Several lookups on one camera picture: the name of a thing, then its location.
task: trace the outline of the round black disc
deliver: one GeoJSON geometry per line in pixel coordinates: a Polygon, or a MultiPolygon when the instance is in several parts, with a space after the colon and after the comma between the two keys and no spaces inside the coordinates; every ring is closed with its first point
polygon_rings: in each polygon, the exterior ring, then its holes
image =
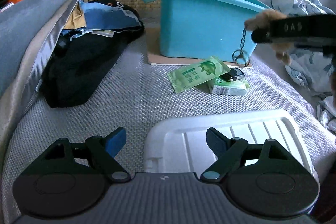
{"type": "Polygon", "coordinates": [[[232,173],[226,191],[238,207],[262,217],[284,218],[307,213],[314,206],[319,186],[306,170],[302,173],[277,171],[249,165],[232,173]]]}
{"type": "Polygon", "coordinates": [[[80,174],[60,171],[20,175],[13,185],[13,195],[21,212],[39,218],[60,218],[92,207],[104,194],[106,181],[87,166],[82,165],[81,169],[80,174]]]}

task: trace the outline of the green tissue packet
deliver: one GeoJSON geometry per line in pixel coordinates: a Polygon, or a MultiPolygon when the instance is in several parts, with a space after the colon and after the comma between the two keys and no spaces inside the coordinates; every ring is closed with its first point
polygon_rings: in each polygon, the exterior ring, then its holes
{"type": "Polygon", "coordinates": [[[211,56],[200,63],[191,64],[168,73],[176,93],[193,88],[230,71],[217,57],[211,56]]]}
{"type": "Polygon", "coordinates": [[[221,77],[217,77],[207,81],[207,84],[212,94],[245,96],[250,90],[246,79],[227,82],[221,77]]]}

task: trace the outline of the white logo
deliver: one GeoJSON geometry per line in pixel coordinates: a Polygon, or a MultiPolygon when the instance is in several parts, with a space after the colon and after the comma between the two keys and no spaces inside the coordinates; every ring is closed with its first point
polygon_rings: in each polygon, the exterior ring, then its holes
{"type": "Polygon", "coordinates": [[[168,178],[169,178],[169,176],[162,176],[162,177],[160,177],[161,180],[166,180],[168,178]]]}

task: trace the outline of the plastic storage box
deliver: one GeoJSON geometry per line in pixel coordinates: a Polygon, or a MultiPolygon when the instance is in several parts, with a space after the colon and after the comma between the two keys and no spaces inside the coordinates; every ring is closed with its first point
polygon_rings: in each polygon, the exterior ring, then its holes
{"type": "MultiPolygon", "coordinates": [[[[161,54],[200,59],[216,55],[232,62],[244,21],[264,9],[269,7],[258,0],[161,0],[161,54]]],[[[254,48],[247,33],[244,51],[250,56],[254,48]]]]}

